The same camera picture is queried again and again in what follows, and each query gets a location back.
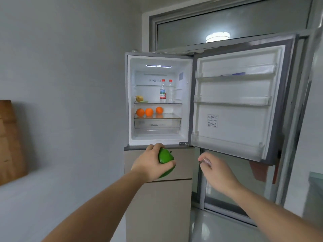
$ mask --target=bottle label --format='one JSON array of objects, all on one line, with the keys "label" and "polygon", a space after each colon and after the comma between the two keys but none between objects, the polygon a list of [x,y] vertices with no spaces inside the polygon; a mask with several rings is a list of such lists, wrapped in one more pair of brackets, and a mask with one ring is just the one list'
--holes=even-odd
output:
[{"label": "bottle label", "polygon": [[166,99],[166,90],[160,90],[160,99]]}]

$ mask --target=forearm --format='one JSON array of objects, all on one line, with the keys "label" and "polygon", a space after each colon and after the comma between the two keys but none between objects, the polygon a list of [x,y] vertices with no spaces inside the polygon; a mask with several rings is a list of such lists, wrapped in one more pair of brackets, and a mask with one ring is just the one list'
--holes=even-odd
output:
[{"label": "forearm", "polygon": [[270,241],[323,241],[321,232],[312,225],[245,187],[233,192],[232,199],[256,222]]},{"label": "forearm", "polygon": [[44,242],[110,241],[131,200],[145,182],[141,173],[124,175],[67,217]]}]

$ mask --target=water bottle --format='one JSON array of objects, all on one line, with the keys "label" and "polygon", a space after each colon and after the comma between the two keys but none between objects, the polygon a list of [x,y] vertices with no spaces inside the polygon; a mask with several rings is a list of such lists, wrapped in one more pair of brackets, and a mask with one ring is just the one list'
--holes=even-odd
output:
[{"label": "water bottle", "polygon": [[169,86],[167,90],[167,99],[168,103],[172,104],[174,103],[174,85],[173,85],[173,80],[169,80]]},{"label": "water bottle", "polygon": [[165,79],[162,79],[162,86],[160,88],[160,94],[159,94],[160,102],[166,103],[166,84]]}]

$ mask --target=beige drawer front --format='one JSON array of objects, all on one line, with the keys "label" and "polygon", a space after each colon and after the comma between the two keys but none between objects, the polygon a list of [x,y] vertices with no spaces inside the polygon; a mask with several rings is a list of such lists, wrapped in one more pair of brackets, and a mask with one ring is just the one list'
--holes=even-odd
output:
[{"label": "beige drawer front", "polygon": [[144,184],[126,211],[127,242],[188,242],[192,180]]},{"label": "beige drawer front", "polygon": [[[193,178],[194,148],[170,149],[176,160],[175,169],[168,175],[158,181],[177,180]],[[144,152],[144,150],[126,150],[124,151],[124,173],[128,173],[135,160]]]}]

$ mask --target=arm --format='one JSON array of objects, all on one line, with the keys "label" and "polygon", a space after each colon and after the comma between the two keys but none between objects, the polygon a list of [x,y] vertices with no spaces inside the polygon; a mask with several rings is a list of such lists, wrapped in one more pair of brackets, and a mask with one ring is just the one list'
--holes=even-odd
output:
[{"label": "arm", "polygon": [[162,144],[149,145],[128,174],[79,207],[43,242],[110,241],[140,187],[156,180],[175,165],[175,161],[159,163],[161,147]]},{"label": "arm", "polygon": [[240,184],[224,161],[207,152],[201,154],[198,160],[205,157],[212,163],[212,169],[201,163],[208,182],[213,188],[232,198],[270,241],[323,241],[323,233],[317,228]]}]

